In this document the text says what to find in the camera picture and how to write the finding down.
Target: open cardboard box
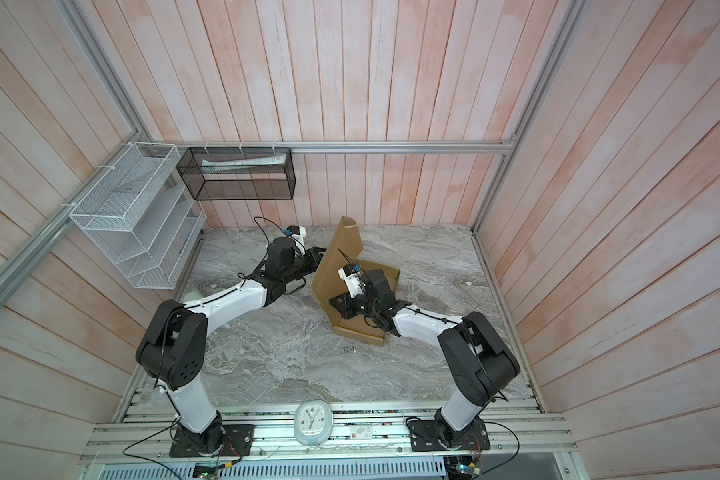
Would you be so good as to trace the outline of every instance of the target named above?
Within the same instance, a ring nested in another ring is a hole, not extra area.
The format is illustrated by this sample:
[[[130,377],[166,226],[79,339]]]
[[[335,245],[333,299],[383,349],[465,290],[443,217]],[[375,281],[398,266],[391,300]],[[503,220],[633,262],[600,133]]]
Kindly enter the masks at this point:
[[[320,304],[320,308],[326,312],[334,333],[372,345],[382,346],[384,345],[384,331],[369,326],[365,323],[362,315],[345,320],[338,310],[330,304],[331,298],[348,292],[346,283],[338,277],[338,270],[347,264],[344,255],[339,250],[349,258],[356,259],[357,264],[364,270],[382,269],[393,292],[398,287],[400,270],[393,266],[358,259],[358,255],[362,252],[362,240],[360,239],[357,223],[354,219],[343,216],[338,222],[338,228],[333,235],[333,239],[331,239],[331,244],[328,245],[326,252],[322,256],[320,266],[318,266],[315,277],[312,279],[312,293]]]

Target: white wire basket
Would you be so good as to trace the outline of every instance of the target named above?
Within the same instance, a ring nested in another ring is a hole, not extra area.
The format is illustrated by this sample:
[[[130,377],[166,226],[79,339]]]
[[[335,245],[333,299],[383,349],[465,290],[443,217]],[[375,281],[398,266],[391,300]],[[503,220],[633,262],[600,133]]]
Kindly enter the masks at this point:
[[[205,223],[183,185],[163,185],[175,145],[134,144],[70,217],[137,288],[172,289]]]

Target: marble tabletop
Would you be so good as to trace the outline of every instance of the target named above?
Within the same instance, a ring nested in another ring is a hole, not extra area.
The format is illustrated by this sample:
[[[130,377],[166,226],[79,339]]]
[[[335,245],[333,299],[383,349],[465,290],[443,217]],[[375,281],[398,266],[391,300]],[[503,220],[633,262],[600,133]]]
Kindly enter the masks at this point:
[[[306,245],[327,246],[336,228],[309,227]],[[270,239],[278,235],[266,229]],[[360,226],[361,258],[401,270],[396,297],[448,315],[482,312],[507,341],[471,232],[460,225]],[[206,233],[185,293],[211,294],[239,282],[266,252],[258,228]],[[387,335],[384,346],[338,336],[309,284],[215,331],[207,341],[202,380],[215,405],[444,400],[455,388],[442,352],[420,341]],[[519,376],[504,394],[532,395]],[[156,392],[140,405],[167,406]]]

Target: clock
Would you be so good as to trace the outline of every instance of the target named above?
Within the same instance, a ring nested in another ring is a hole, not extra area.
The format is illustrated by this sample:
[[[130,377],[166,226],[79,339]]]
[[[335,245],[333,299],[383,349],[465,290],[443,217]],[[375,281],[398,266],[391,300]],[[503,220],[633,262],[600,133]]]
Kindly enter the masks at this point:
[[[333,430],[333,412],[323,400],[309,400],[296,409],[293,434],[298,443],[315,446],[328,440]]]

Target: black wire basket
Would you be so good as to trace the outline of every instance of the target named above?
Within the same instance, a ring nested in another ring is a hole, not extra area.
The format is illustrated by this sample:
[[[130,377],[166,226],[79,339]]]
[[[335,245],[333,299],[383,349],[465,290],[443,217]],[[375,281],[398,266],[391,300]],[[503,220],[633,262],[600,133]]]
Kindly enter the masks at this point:
[[[192,147],[176,167],[195,200],[290,200],[291,149]]]

